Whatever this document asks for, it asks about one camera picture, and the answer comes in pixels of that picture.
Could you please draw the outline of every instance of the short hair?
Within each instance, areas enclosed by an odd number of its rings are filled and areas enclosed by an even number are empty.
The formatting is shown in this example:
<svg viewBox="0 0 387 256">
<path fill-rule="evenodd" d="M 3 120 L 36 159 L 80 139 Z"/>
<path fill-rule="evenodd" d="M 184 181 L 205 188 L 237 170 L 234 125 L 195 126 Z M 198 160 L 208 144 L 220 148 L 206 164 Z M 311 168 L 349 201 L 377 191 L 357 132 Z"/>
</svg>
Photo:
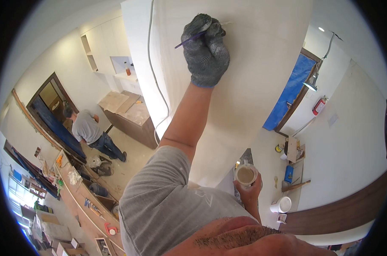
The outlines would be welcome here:
<svg viewBox="0 0 387 256">
<path fill-rule="evenodd" d="M 63 116 L 65 118 L 70 118 L 72 114 L 73 114 L 73 109 L 71 107 L 67 106 L 67 107 L 64 108 Z"/>
</svg>

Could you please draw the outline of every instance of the red clamp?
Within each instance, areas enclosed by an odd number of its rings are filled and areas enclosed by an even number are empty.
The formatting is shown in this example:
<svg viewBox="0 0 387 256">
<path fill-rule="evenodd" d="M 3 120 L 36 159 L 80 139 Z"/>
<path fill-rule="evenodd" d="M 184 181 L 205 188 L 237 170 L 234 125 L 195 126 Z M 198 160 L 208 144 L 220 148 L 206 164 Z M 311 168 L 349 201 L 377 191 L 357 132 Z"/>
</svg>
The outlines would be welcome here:
<svg viewBox="0 0 387 256">
<path fill-rule="evenodd" d="M 108 235 L 113 236 L 116 233 L 118 233 L 116 227 L 108 227 L 108 225 L 109 225 L 109 223 L 104 223 L 105 231 L 107 232 Z"/>
</svg>

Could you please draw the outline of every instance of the fire extinguisher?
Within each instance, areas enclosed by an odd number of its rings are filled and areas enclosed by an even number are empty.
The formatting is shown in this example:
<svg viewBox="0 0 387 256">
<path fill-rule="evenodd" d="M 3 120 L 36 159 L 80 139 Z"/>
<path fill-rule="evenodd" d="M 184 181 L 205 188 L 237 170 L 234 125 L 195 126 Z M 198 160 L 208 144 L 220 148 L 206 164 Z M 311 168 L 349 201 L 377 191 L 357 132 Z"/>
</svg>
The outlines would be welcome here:
<svg viewBox="0 0 387 256">
<path fill-rule="evenodd" d="M 324 108 L 324 105 L 326 104 L 327 100 L 329 98 L 327 98 L 326 96 L 323 96 L 323 98 L 321 98 L 317 103 L 316 105 L 314 105 L 314 108 L 313 108 L 313 114 L 314 115 L 318 115 L 320 113 L 320 111 Z"/>
</svg>

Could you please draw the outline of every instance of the white cabinet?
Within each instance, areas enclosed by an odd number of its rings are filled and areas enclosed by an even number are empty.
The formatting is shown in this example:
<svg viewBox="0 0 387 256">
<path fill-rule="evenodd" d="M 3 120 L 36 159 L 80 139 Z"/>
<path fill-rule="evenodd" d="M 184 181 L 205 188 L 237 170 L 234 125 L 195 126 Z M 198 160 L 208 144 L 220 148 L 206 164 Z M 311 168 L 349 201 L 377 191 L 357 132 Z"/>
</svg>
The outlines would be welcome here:
<svg viewBox="0 0 387 256">
<path fill-rule="evenodd" d="M 124 20 L 122 19 L 122 16 L 112 19 L 110 22 L 114 32 L 115 44 L 118 49 L 117 56 L 130 57 L 130 48 L 128 47 L 127 35 L 125 33 Z"/>
<path fill-rule="evenodd" d="M 94 72 L 115 75 L 110 57 L 131 56 L 122 16 L 101 23 L 81 36 L 87 38 L 89 49 L 84 42 L 83 45 Z"/>
<path fill-rule="evenodd" d="M 111 21 L 104 22 L 101 24 L 101 29 L 103 30 L 104 43 L 107 48 L 107 53 L 109 56 L 118 56 L 117 44 L 115 42 L 113 27 L 111 26 Z"/>
<path fill-rule="evenodd" d="M 98 68 L 97 72 L 114 75 L 115 71 L 107 51 L 101 25 L 88 30 L 85 35 L 87 36 L 92 56 Z"/>
</svg>

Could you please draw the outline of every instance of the door frame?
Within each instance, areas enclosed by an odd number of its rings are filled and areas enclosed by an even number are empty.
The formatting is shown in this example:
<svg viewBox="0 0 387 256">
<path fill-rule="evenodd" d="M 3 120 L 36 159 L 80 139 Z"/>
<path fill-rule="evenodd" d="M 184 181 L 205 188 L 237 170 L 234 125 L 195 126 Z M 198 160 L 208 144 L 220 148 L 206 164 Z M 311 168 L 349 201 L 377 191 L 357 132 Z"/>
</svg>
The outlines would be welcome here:
<svg viewBox="0 0 387 256">
<path fill-rule="evenodd" d="M 320 63 L 320 58 L 315 56 L 313 53 L 309 52 L 308 50 L 302 48 L 302 50 L 300 51 L 301 54 L 303 54 L 304 56 L 306 56 L 307 58 L 311 59 L 311 60 L 314 60 L 317 63 Z M 322 63 L 319 64 L 318 68 L 317 68 L 317 71 L 320 69 Z M 315 71 L 315 67 L 316 65 L 314 65 L 311 70 L 310 70 L 310 74 L 308 75 L 308 77 L 306 78 L 306 81 L 308 81 L 310 79 L 310 77 L 313 75 L 314 71 Z M 289 108 L 289 110 L 286 112 L 286 114 L 283 116 L 282 120 L 279 122 L 279 124 L 273 129 L 275 132 L 277 132 L 278 134 L 281 134 L 285 137 L 288 137 L 287 134 L 284 134 L 282 133 L 280 130 L 283 128 L 283 126 L 286 124 L 287 120 L 289 120 L 290 116 L 293 115 L 294 111 L 296 110 L 296 108 L 299 106 L 299 104 L 302 102 L 304 96 L 306 95 L 306 93 L 309 91 L 309 88 L 307 86 L 303 86 L 303 88 L 300 90 L 299 94 L 297 95 L 296 99 L 294 100 L 293 104 L 291 105 L 291 107 Z"/>
<path fill-rule="evenodd" d="M 40 92 L 46 87 L 46 85 L 52 80 L 54 79 L 54 81 L 56 82 L 57 84 L 57 87 L 58 89 L 61 91 L 61 93 L 63 94 L 63 96 L 65 97 L 65 99 L 67 100 L 68 104 L 70 105 L 70 107 L 73 109 L 73 111 L 75 113 L 78 113 L 78 109 L 77 107 L 74 105 L 73 101 L 70 99 L 70 97 L 68 96 L 67 92 L 64 90 L 63 88 L 63 85 L 60 83 L 60 80 L 58 79 L 57 75 L 56 75 L 56 72 L 53 72 L 53 74 L 51 76 L 49 76 L 49 78 L 40 86 L 40 88 L 35 92 L 35 94 L 33 95 L 33 97 L 31 98 L 31 100 L 27 103 L 27 110 L 29 111 L 29 113 L 33 116 L 33 118 L 37 121 L 37 123 L 43 128 L 43 130 L 50 136 L 52 137 L 55 141 L 57 141 L 58 144 L 60 144 L 62 146 L 62 148 L 64 148 L 64 150 L 68 153 L 70 153 L 72 156 L 75 156 L 78 160 L 80 160 L 81 162 L 83 163 L 86 163 L 87 161 L 85 160 L 85 158 L 83 158 L 82 156 L 80 156 L 78 153 L 76 153 L 73 149 L 71 149 L 66 143 L 64 143 L 45 123 L 44 121 L 40 118 L 40 116 L 37 114 L 37 110 L 35 110 L 33 107 L 32 107 L 32 104 L 34 102 L 34 100 L 36 99 L 37 96 L 40 95 Z"/>
</svg>

